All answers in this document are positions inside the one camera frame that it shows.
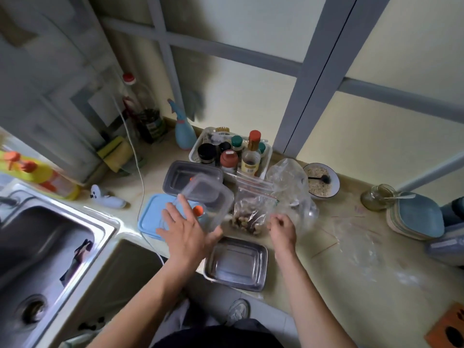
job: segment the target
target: black cloth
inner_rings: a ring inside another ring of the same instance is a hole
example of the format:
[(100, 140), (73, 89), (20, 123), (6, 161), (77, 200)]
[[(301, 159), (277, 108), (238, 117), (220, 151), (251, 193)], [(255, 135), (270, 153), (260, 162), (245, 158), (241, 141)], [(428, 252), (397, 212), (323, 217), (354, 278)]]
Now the black cloth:
[(178, 331), (161, 339), (152, 348), (283, 348), (257, 320), (247, 320), (236, 322), (237, 327), (219, 325)]

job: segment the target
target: yellow detergent bottle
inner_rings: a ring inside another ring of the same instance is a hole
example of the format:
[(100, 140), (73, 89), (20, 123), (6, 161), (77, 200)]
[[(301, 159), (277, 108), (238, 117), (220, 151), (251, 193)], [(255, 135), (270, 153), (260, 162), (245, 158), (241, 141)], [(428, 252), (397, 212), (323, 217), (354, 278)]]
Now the yellow detergent bottle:
[(0, 151), (0, 171), (19, 178), (42, 192), (74, 200), (80, 193), (77, 184), (66, 179), (49, 165), (30, 157), (21, 158), (16, 151)]

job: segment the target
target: sink rim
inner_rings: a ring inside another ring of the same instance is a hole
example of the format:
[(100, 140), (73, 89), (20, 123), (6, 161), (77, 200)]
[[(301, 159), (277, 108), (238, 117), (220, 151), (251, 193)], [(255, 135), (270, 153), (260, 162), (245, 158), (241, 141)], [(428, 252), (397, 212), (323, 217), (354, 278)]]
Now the sink rim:
[(84, 212), (78, 211), (58, 200), (55, 200), (47, 195), (44, 195), (31, 187), (17, 183), (11, 188), (9, 196), (17, 193), (24, 192), (29, 194), (29, 198), (25, 196), (17, 207), (12, 208), (11, 214), (4, 220), (5, 224), (11, 222), (15, 217), (20, 215), (21, 212), (32, 207), (42, 206), (49, 209), (57, 214), (68, 218), (69, 220), (76, 222), (86, 228), (88, 228), (94, 235), (94, 246), (92, 250), (85, 258), (84, 262), (79, 266), (68, 284), (63, 288), (63, 291), (56, 299), (53, 305), (50, 305), (47, 313), (37, 323), (37, 326), (32, 330), (26, 341), (24, 342), (25, 348), (34, 347), (43, 334), (47, 331), (51, 323), (54, 321), (56, 315), (64, 306), (69, 296), (73, 293), (74, 289), (78, 286), (79, 282), (83, 278), (84, 274), (89, 269), (90, 265), (95, 261), (102, 248), (107, 244), (108, 240), (115, 233), (116, 227), (106, 222), (100, 221), (95, 217), (87, 215)]

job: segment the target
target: black spoon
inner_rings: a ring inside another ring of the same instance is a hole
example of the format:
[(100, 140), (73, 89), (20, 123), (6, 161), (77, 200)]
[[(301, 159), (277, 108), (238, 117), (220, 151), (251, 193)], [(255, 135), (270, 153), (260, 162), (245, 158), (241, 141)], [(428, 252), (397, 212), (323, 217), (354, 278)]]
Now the black spoon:
[(308, 177), (309, 180), (321, 180), (325, 184), (330, 183), (330, 176), (323, 174), (321, 177)]

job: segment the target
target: white tray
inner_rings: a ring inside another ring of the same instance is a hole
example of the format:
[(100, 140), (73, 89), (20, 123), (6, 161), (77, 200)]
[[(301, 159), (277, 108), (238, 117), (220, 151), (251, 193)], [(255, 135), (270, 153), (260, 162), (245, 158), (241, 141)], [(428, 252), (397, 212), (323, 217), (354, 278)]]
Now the white tray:
[[(201, 132), (200, 136), (198, 137), (194, 147), (192, 148), (192, 150), (190, 151), (189, 155), (188, 155), (188, 159), (191, 161), (191, 162), (198, 162), (198, 163), (201, 163), (200, 161), (200, 157), (198, 156), (198, 147), (203, 144), (203, 143), (210, 143), (210, 140), (208, 139), (208, 133), (213, 133), (214, 130), (216, 128), (214, 127), (207, 127), (205, 129), (203, 129), (203, 132)], [(240, 134), (235, 134), (235, 133), (228, 133), (230, 135), (240, 135)], [(240, 135), (242, 138), (243, 138), (243, 141), (246, 143), (245, 145), (248, 144), (248, 137), (246, 136), (243, 136), (243, 135)], [(264, 156), (262, 157), (261, 159), (261, 162), (259, 163), (259, 169), (258, 171), (261, 171), (261, 173), (259, 174), (259, 178), (264, 180), (264, 178), (266, 177), (266, 172), (267, 172), (267, 168), (269, 166), (269, 162), (270, 162), (270, 158), (272, 156), (272, 146), (270, 146), (268, 143), (267, 143), (267, 140), (264, 140), (264, 139), (261, 139), (261, 141), (266, 145), (266, 151), (264, 152)]]

